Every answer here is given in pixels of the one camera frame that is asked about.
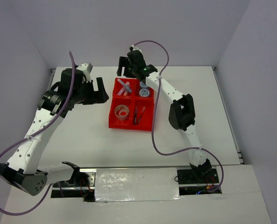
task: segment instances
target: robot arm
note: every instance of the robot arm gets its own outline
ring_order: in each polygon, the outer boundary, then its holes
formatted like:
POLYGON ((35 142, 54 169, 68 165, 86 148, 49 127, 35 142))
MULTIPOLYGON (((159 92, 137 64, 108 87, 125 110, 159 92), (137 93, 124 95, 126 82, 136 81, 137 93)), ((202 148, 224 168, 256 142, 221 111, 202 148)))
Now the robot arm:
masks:
MULTIPOLYGON (((178 130, 183 140, 191 147, 200 147, 201 143, 195 129, 194 101, 190 94, 183 93, 172 87, 164 78, 159 77, 157 69, 153 65, 146 65, 142 52, 137 47, 130 47, 127 57, 120 57, 117 75, 136 78, 142 81, 154 91, 159 89, 159 78, 161 80, 160 96, 170 106, 169 122, 178 130)), ((191 168, 196 179, 205 176, 212 168, 208 156, 201 150, 189 150, 188 152, 191 168)))
POLYGON ((38 164, 52 134, 75 104, 105 103, 109 99, 102 78, 97 78, 98 91, 94 91, 90 78, 91 70, 90 63, 77 67, 73 91, 67 107, 49 128, 32 137, 33 133, 44 128, 60 111, 69 92, 72 69, 62 71, 61 81, 42 95, 35 118, 25 137, 28 140, 19 145, 6 163, 0 163, 0 176, 9 184, 34 196, 39 194, 46 184, 67 181, 68 184, 73 185, 80 179, 87 178, 85 173, 80 172, 78 166, 70 162, 45 168, 38 167, 38 164))

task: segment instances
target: white tabletop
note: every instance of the white tabletop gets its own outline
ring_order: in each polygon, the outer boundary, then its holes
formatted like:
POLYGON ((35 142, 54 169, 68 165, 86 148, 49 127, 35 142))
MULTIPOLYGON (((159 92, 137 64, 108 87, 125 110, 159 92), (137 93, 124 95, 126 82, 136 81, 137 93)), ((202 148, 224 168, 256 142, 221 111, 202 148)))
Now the white tabletop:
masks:
MULTIPOLYGON (((60 80, 66 67, 58 67, 52 83, 60 80)), ((48 143, 40 166, 70 161, 80 167, 185 166, 185 153, 161 156, 152 146, 149 132, 108 128, 112 90, 117 67, 95 67, 91 78, 102 77, 110 99, 104 104, 76 105, 48 143)), ((222 164, 240 164, 227 116, 211 67, 168 67, 163 77, 182 93, 194 98, 196 128, 203 148, 222 164)), ((170 105, 159 101, 155 141, 162 152, 184 147, 180 134, 168 122, 170 105)), ((212 164, 217 162, 210 157, 212 164)))
MULTIPOLYGON (((53 83, 60 79, 58 68, 53 83)), ((116 67, 94 68, 92 77, 103 77, 110 100, 100 105, 76 105, 57 128, 40 165, 70 161, 80 167, 133 167, 187 165, 185 153, 160 156, 152 147, 150 133, 108 128, 108 115, 116 67)), ((222 164, 239 164, 227 117, 211 67, 169 67, 163 76, 175 88, 194 97, 197 132, 203 147, 222 164)), ((155 138, 162 152, 183 148, 183 142, 168 123, 169 105, 159 102, 155 138)), ((33 212, 10 217, 1 224, 271 224, 252 166, 224 166, 222 195, 190 195, 163 202, 85 203, 81 198, 50 198, 33 212)), ((217 167, 218 176, 221 170, 217 167)), ((33 197, 11 189, 6 210, 25 211, 43 192, 33 197)))
MULTIPOLYGON (((225 166, 222 195, 188 195, 156 202, 87 203, 81 198, 50 198, 31 213, 3 215, 1 224, 271 224, 253 168, 225 166)), ((6 210, 30 209, 42 197, 12 188, 6 210)))

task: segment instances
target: red compartment tray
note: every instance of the red compartment tray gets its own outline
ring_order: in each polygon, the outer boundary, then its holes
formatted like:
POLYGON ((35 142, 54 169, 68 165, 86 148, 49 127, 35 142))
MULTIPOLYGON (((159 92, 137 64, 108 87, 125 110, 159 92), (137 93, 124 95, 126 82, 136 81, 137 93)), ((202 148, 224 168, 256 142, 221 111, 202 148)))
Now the red compartment tray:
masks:
POLYGON ((141 97, 139 95, 139 81, 135 78, 120 78, 124 83, 129 82, 132 93, 128 93, 127 96, 123 94, 118 96, 117 93, 123 87, 119 83, 118 78, 115 80, 114 89, 112 92, 112 101, 111 101, 111 110, 109 114, 109 128, 119 128, 127 130, 141 130, 141 131, 151 131, 152 121, 153 121, 153 112, 154 112, 154 91, 149 88, 150 96, 141 97), (120 121, 116 118, 115 108, 118 105, 126 105, 129 108, 129 118, 124 121, 120 121), (135 108, 137 107, 137 117, 135 119, 135 108))

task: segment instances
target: purple cable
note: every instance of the purple cable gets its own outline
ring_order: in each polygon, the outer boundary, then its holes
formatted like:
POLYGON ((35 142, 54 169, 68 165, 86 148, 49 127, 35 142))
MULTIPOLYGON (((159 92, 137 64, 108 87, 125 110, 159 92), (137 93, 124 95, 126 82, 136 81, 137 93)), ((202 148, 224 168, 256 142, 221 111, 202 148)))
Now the purple cable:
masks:
MULTIPOLYGON (((72 77, 71 77, 70 89, 69 89, 67 98, 66 98, 66 100, 65 100, 65 102, 64 102, 64 104, 63 104, 63 106, 62 106, 62 108, 61 108, 60 111, 55 115, 55 117, 51 120, 51 122, 49 122, 49 124, 46 125, 44 128, 42 128, 42 129, 40 129, 39 131, 37 131, 37 132, 35 132, 34 134, 32 134, 32 135, 31 135, 32 137, 35 137, 35 136, 39 135, 40 133, 44 132, 47 128, 49 128, 49 127, 55 122, 55 120, 58 119, 58 117, 59 117, 59 116, 61 115, 61 113, 64 111, 64 109, 66 108, 66 106, 67 106, 67 104, 68 104, 68 102, 69 102, 69 99, 70 99, 70 97, 71 97, 72 90, 73 90, 74 77, 75 77, 75 67, 76 67, 75 62, 74 62, 74 58, 73 58, 73 55, 72 55, 71 51, 69 51, 69 55, 70 55, 71 63, 72 63, 72 77)), ((24 139, 21 139, 21 140, 19 140, 18 142, 16 142, 16 143, 14 143, 13 145, 11 145, 10 147, 6 148, 6 149, 0 154, 0 158, 1 158, 4 154, 6 154, 8 151, 10 151, 12 148, 14 148, 15 146, 20 145, 21 143, 23 143, 23 142, 25 142, 25 141, 27 141, 27 140, 28 140, 28 139, 25 139, 25 138, 24 138, 24 139)), ((27 214, 27 213, 33 211, 33 210, 36 209, 36 208, 42 203, 42 201, 45 199, 45 197, 46 197, 46 195, 47 195, 47 193, 48 193, 48 191, 49 191, 49 189, 50 189, 51 186, 52 186, 52 184, 48 186, 48 188, 47 188, 45 194, 43 195, 42 199, 41 199, 33 208, 31 208, 31 209, 29 209, 29 210, 27 210, 27 211, 24 211, 24 212, 12 213, 12 212, 8 212, 8 211, 3 210, 3 209, 0 207, 0 212, 1 212, 1 213, 4 213, 4 214, 6 214, 6 215, 9 215, 9 216, 21 216, 21 215, 25 215, 25 214, 27 214)))
POLYGON ((155 116, 156 116, 156 110, 157 110, 157 105, 158 105, 158 100, 159 100, 159 94, 160 94, 160 88, 161 88, 161 74, 163 72, 163 70, 167 67, 169 61, 170 61, 170 56, 167 52, 167 50, 165 49, 164 46, 162 46, 160 43, 156 42, 156 41, 151 41, 151 40, 145 40, 145 41, 140 41, 140 42, 137 42, 136 44, 134 44, 134 46, 140 44, 140 43, 145 43, 145 42, 151 42, 151 43, 155 43, 157 45, 159 45, 165 52, 166 52, 166 56, 167 56, 167 60, 166 60, 166 64, 165 66, 160 70, 159 72, 159 85, 158 85, 158 92, 157 92, 157 97, 156 97, 156 100, 155 100, 155 106, 154 106, 154 116, 153 116, 153 122, 152 122, 152 130, 151 130, 151 136, 152 136, 152 144, 153 144, 153 147, 155 149, 155 151, 160 154, 160 155, 165 155, 165 156, 168 156, 168 155, 175 155, 177 153, 181 153, 181 152, 184 152, 184 151, 187 151, 187 150, 191 150, 191 149, 200 149, 202 151, 205 151, 206 153, 210 154, 214 159, 216 159, 216 161, 218 162, 219 166, 221 167, 221 170, 222 170, 222 179, 219 183, 219 185, 216 185, 216 186, 213 186, 211 188, 208 189, 208 192, 215 192, 217 191, 222 183, 223 183, 223 178, 224 178, 224 171, 223 171, 223 167, 222 167, 222 163, 219 161, 219 159, 212 154, 212 152, 204 149, 204 148, 199 148, 199 147, 188 147, 188 148, 184 148, 184 149, 181 149, 181 150, 178 150, 176 152, 172 152, 172 153, 162 153, 160 152, 157 147, 156 147, 156 144, 155 144, 155 140, 154 140, 154 124, 155 124, 155 116))
POLYGON ((60 183, 60 182, 58 182, 58 186, 59 186, 60 193, 61 193, 62 197, 65 197, 65 196, 64 196, 64 192, 63 192, 63 190, 62 190, 62 187, 61 187, 61 183, 60 183))

